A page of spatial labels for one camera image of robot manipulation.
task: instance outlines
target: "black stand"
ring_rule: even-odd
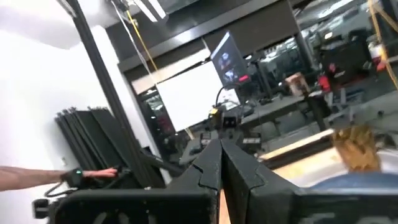
[[[319,131],[325,131],[326,124],[325,121],[323,120],[323,113],[322,110],[319,108],[317,102],[315,101],[316,99],[314,99],[314,97],[309,96],[306,91],[303,94],[304,94],[304,99],[308,104],[308,107],[312,110],[313,117],[315,118],[315,121],[318,124]]]
[[[142,154],[140,153],[140,144],[134,136],[126,112],[120,102],[119,96],[116,93],[112,79],[105,67],[101,54],[95,44],[93,34],[90,31],[90,27],[87,24],[86,18],[77,0],[65,0],[60,1],[60,4],[64,9],[72,16],[73,22],[75,23],[76,29],[79,33],[80,39],[83,42],[90,61],[93,65],[95,73],[98,77],[99,83],[104,91],[105,97],[108,101],[109,106],[113,112],[116,121],[122,127],[124,138],[128,143],[128,147],[131,149],[132,167],[129,167],[134,171],[137,181],[144,187],[161,187],[164,185],[164,181],[155,173],[155,171],[147,164],[142,161]]]

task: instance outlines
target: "whiteboard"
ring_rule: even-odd
[[[162,101],[176,132],[208,118],[223,85],[213,63],[208,62],[157,85]],[[219,102],[225,100],[227,110],[239,105],[235,90],[223,90]]]

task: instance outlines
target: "human arm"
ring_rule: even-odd
[[[67,171],[35,170],[19,167],[0,166],[0,192],[5,190],[19,190],[61,181],[61,176]],[[99,171],[83,171],[84,177],[114,177],[115,169]]]

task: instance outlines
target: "blue surface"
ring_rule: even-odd
[[[340,188],[398,188],[398,175],[380,172],[345,174],[324,180],[311,187],[315,190]]]

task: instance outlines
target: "cardboard box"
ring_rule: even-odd
[[[300,72],[291,75],[290,77],[286,78],[285,81],[290,87],[290,90],[294,96],[302,96],[303,90],[310,92],[310,87],[308,87],[307,82],[303,74]]]

